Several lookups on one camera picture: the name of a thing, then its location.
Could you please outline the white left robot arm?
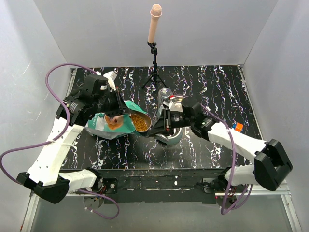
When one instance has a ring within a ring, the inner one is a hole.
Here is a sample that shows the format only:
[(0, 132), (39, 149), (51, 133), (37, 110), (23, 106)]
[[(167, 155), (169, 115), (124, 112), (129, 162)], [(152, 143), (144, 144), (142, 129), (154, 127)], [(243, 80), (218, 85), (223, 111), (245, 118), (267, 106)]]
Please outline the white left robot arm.
[(27, 172), (19, 173), (17, 180), (50, 203), (59, 203), (68, 192), (87, 188), (92, 193), (102, 190), (102, 175), (92, 168), (61, 173), (61, 165), (76, 137), (97, 113), (122, 116), (129, 108), (115, 87), (116, 74), (90, 74), (84, 84), (62, 101), (56, 112), (53, 132), (65, 127), (64, 133), (53, 139), (49, 136), (39, 156)]

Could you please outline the green pet food bag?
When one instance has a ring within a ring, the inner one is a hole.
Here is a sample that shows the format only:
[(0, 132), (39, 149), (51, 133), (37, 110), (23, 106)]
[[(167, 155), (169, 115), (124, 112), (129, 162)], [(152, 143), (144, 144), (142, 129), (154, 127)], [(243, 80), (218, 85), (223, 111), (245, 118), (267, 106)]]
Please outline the green pet food bag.
[[(130, 110), (133, 110), (133, 113), (147, 114), (132, 101), (125, 101), (125, 104)], [(130, 133), (139, 135), (139, 133), (135, 131), (135, 126), (129, 115), (130, 114), (108, 117), (104, 113), (98, 113), (87, 122), (84, 129), (91, 135), (96, 135), (108, 140)]]

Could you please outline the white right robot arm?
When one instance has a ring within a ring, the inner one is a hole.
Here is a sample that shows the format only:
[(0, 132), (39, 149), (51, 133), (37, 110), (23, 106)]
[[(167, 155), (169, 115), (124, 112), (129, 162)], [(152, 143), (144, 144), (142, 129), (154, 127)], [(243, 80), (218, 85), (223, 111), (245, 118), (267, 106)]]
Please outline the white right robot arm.
[(237, 167), (233, 162), (231, 167), (219, 174), (217, 180), (222, 191), (229, 192), (239, 185), (260, 185), (276, 191), (292, 171), (293, 165), (278, 140), (258, 140), (231, 129), (224, 120), (189, 97), (185, 97), (181, 105), (180, 112), (165, 106), (147, 135), (167, 137), (175, 128), (190, 127), (197, 137), (223, 145), (231, 149), (233, 155), (239, 154), (249, 160), (250, 165)]

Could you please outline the silver metal scoop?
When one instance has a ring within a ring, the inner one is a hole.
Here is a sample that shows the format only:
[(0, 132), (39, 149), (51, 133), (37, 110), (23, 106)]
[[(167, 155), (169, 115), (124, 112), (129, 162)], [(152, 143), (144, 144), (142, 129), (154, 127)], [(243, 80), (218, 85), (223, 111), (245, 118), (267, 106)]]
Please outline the silver metal scoop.
[[(147, 135), (147, 132), (153, 126), (153, 124), (151, 118), (147, 114), (131, 113), (129, 116), (135, 126), (135, 131), (137, 133), (139, 133), (143, 137), (151, 137)], [(161, 140), (164, 143), (169, 141), (168, 136), (164, 136), (161, 134), (152, 137)]]

